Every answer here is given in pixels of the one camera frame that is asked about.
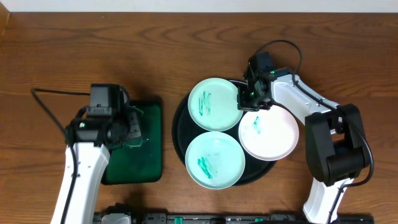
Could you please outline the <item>dark green sponge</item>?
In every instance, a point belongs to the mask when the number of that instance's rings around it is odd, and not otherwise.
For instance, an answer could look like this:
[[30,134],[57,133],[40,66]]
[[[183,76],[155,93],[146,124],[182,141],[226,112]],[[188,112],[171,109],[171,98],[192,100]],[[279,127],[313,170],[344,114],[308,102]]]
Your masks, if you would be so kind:
[[129,125],[130,128],[129,128],[128,138],[130,140],[141,138],[142,137],[141,124],[139,121],[139,117],[135,111],[130,112]]

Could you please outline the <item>white plate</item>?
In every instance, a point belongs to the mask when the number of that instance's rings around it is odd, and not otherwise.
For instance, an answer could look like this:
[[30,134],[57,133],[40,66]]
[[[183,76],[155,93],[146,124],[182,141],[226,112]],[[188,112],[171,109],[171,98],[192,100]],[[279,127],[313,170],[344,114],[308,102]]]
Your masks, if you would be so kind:
[[273,106],[270,110],[247,112],[238,128],[244,150],[262,161],[288,156],[299,140],[299,126],[289,111]]

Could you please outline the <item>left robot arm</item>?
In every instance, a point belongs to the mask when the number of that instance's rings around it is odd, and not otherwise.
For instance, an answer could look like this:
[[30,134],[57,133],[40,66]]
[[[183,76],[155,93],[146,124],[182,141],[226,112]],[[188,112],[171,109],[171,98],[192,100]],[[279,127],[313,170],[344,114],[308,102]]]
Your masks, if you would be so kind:
[[139,110],[123,87],[93,85],[89,96],[90,104],[63,130],[65,170],[52,223],[92,222],[100,183],[113,175],[112,155],[142,146]]

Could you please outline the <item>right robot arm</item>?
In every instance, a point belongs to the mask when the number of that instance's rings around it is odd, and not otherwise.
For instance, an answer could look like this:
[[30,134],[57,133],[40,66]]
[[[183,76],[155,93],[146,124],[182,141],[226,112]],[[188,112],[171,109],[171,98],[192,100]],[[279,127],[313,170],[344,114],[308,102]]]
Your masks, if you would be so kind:
[[310,223],[332,223],[348,188],[366,184],[374,159],[359,109],[330,101],[289,68],[248,66],[238,88],[238,108],[248,115],[282,108],[305,126],[305,153],[313,182],[303,214]]

